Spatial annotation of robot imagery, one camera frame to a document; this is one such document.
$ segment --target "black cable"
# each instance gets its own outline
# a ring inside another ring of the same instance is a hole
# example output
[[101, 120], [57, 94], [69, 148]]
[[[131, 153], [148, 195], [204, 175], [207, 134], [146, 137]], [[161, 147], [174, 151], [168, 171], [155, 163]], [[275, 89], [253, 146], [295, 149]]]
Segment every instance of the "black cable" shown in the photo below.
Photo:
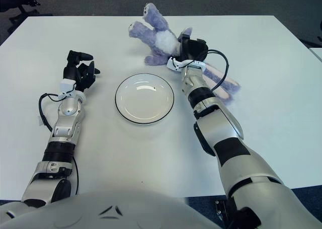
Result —
[[76, 186], [76, 192], [75, 192], [75, 195], [78, 194], [78, 185], [79, 185], [79, 178], [78, 178], [78, 167], [77, 167], [77, 163], [76, 163], [76, 160], [75, 160], [75, 157], [73, 156], [72, 159], [74, 160], [74, 164], [75, 164], [75, 168], [76, 168], [76, 174], [77, 174], [77, 186]]
[[[75, 84], [73, 86], [73, 89], [66, 92], [66, 94], [72, 92], [75, 89]], [[39, 114], [41, 117], [41, 120], [43, 121], [44, 125], [49, 129], [49, 131], [52, 131], [52, 127], [50, 126], [49, 122], [47, 121], [46, 116], [44, 115], [44, 113], [42, 112], [42, 108], [41, 108], [41, 102], [42, 99], [44, 99], [45, 97], [49, 97], [50, 100], [52, 100], [53, 102], [61, 102], [62, 100], [65, 100], [68, 96], [65, 96], [64, 98], [60, 99], [60, 100], [54, 100], [52, 99], [50, 96], [55, 96], [58, 97], [57, 94], [53, 94], [53, 93], [44, 93], [43, 95], [40, 96], [39, 101], [38, 101], [38, 108], [39, 108]], [[75, 168], [76, 168], [76, 176], [77, 176], [77, 186], [76, 186], [76, 195], [78, 194], [78, 186], [79, 186], [79, 175], [78, 175], [78, 167], [77, 167], [77, 163], [75, 160], [75, 157], [73, 156], [72, 159], [74, 160], [74, 164], [75, 164]]]
[[227, 74], [228, 74], [228, 68], [229, 68], [229, 63], [228, 63], [228, 59], [227, 59], [227, 57], [222, 53], [222, 52], [220, 52], [219, 50], [215, 50], [215, 49], [208, 49], [208, 50], [204, 50], [204, 51], [202, 51], [197, 57], [196, 57], [196, 59], [194, 59], [194, 60], [192, 60], [191, 62], [189, 62], [188, 64], [186, 64], [186, 65], [184, 65], [184, 66], [181, 66], [181, 67], [178, 67], [178, 69], [181, 69], [181, 68], [184, 68], [184, 67], [186, 67], [186, 66], [188, 66], [188, 65], [190, 65], [191, 63], [193, 63], [193, 62], [195, 62], [196, 60], [198, 60], [202, 55], [204, 55], [205, 53], [207, 53], [207, 54], [219, 54], [221, 57], [223, 57], [224, 58], [224, 60], [226, 61], [226, 69], [225, 69], [225, 73], [224, 73], [224, 75], [223, 75], [223, 77], [221, 78], [221, 80], [217, 83], [217, 85], [215, 85], [212, 89], [211, 89], [211, 91], [213, 92], [214, 90], [216, 90], [218, 87], [220, 87], [220, 85], [224, 82], [224, 80], [226, 79], [226, 76], [227, 76]]

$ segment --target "robot forearm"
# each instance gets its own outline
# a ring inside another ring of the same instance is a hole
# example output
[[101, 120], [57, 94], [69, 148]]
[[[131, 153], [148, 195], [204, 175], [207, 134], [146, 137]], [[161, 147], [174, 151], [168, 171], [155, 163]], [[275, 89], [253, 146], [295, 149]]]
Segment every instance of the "robot forearm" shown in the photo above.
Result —
[[217, 157], [233, 208], [231, 228], [321, 228], [265, 160], [244, 144], [240, 124], [206, 85], [200, 67], [183, 69], [182, 90], [194, 109], [203, 149]]

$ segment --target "stuffed animal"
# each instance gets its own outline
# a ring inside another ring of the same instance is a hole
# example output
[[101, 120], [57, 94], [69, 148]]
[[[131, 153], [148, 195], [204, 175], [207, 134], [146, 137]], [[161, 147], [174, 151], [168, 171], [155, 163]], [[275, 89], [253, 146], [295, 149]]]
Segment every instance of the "stuffed animal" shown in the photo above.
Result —
[[[136, 21], [129, 27], [129, 36], [139, 38], [150, 47], [152, 55], [148, 55], [144, 59], [145, 63], [147, 65], [164, 65], [171, 56], [180, 56], [182, 36], [183, 34], [190, 36], [192, 28], [184, 29], [177, 38], [154, 4], [147, 4], [144, 7], [143, 19], [153, 27], [153, 30]], [[209, 87], [214, 87], [222, 77], [223, 73], [221, 71], [207, 64], [203, 78]], [[226, 77], [225, 81], [214, 93], [227, 104], [232, 100], [231, 94], [235, 93], [238, 89], [239, 84], [233, 79]]]

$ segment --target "gray carpet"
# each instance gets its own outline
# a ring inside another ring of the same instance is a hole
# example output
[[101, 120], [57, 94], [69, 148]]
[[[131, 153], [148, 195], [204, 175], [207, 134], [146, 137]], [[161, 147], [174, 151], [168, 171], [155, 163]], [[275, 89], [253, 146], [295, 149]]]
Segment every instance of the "gray carpet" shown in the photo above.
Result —
[[[141, 16], [152, 2], [163, 15], [274, 15], [298, 38], [317, 41], [321, 35], [322, 0], [37, 0], [41, 13], [55, 16]], [[9, 17], [19, 10], [0, 13], [0, 44], [8, 37]]]

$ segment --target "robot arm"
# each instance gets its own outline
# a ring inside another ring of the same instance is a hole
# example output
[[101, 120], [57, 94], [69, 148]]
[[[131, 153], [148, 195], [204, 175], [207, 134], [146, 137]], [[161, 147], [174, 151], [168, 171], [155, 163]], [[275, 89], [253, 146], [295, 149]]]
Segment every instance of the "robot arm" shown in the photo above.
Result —
[[202, 66], [183, 68], [182, 91], [194, 110], [203, 149], [217, 157], [234, 215], [229, 228], [321, 228], [265, 160], [244, 144], [240, 124], [206, 85]]
[[92, 59], [91, 55], [85, 53], [69, 52], [58, 95], [58, 100], [61, 100], [58, 120], [53, 129], [41, 113], [44, 123], [51, 130], [51, 135], [43, 159], [38, 163], [22, 197], [22, 202], [28, 206], [38, 208], [70, 196], [71, 184], [67, 177], [72, 171], [71, 161], [81, 131], [81, 121], [85, 115], [83, 102], [86, 97], [83, 91], [94, 83], [94, 74], [99, 73], [94, 68], [93, 61], [89, 66], [76, 65], [82, 60]]

